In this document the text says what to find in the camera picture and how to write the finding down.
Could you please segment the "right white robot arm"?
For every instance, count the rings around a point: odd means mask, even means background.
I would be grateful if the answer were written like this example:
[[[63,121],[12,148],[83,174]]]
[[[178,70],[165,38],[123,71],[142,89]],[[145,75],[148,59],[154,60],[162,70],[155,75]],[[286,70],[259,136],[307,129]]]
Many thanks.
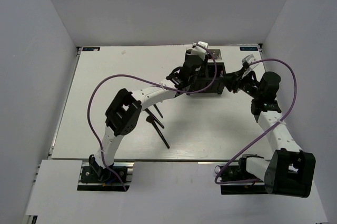
[[[281,78],[265,72],[257,80],[255,72],[238,71],[225,76],[226,87],[235,93],[242,90],[251,96],[251,113],[263,129],[273,155],[270,160],[258,154],[243,154],[237,166],[225,164],[216,173],[217,184],[263,182],[268,194],[307,198],[310,195],[316,159],[295,142],[282,121],[276,100]]]

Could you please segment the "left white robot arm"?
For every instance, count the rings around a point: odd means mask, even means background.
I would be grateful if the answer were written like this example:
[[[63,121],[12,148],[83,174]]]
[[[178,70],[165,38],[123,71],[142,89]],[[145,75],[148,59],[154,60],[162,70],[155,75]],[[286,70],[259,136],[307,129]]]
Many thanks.
[[[93,175],[100,182],[118,177],[118,173],[112,169],[115,154],[124,136],[135,129],[141,112],[159,102],[186,94],[207,59],[206,50],[194,47],[187,52],[180,70],[172,72],[159,84],[153,83],[137,91],[118,91],[105,112],[106,127],[103,138],[99,139],[100,149],[89,157]]]

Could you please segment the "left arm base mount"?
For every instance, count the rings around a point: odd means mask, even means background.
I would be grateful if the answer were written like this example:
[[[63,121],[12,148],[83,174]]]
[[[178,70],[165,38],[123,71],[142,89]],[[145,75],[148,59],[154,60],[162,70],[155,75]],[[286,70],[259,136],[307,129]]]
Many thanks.
[[[133,164],[128,162],[116,163],[112,169],[119,175],[125,188],[114,173],[107,171],[99,178],[88,162],[83,162],[77,184],[77,191],[106,191],[126,192],[132,181]]]

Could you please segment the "thin black makeup brush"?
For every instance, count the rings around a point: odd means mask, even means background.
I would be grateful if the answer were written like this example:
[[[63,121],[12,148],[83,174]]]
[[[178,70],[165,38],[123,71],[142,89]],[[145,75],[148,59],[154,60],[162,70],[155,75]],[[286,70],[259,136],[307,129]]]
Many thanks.
[[[158,106],[156,104],[154,104],[153,106],[154,106],[155,110],[158,112],[159,116],[161,118],[164,118],[164,116],[163,116],[162,112],[159,110]]]

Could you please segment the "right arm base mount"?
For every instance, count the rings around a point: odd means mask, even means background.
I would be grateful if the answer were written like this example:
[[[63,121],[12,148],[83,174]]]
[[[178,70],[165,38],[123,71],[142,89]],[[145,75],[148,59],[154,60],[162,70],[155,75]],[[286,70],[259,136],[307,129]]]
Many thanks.
[[[254,175],[240,170],[239,165],[230,165],[221,175],[221,195],[267,194],[264,182]]]

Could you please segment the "black powder brush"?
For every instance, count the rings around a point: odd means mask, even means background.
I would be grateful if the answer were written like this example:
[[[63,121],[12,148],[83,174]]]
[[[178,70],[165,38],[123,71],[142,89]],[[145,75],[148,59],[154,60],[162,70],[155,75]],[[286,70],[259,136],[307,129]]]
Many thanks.
[[[159,137],[161,138],[161,140],[164,142],[165,146],[170,149],[170,145],[168,144],[166,138],[164,137],[163,133],[161,132],[161,130],[159,129],[157,123],[155,122],[155,119],[153,116],[149,115],[147,118],[146,118],[146,121],[148,123],[150,123],[153,128],[155,129],[155,131],[158,133]]]

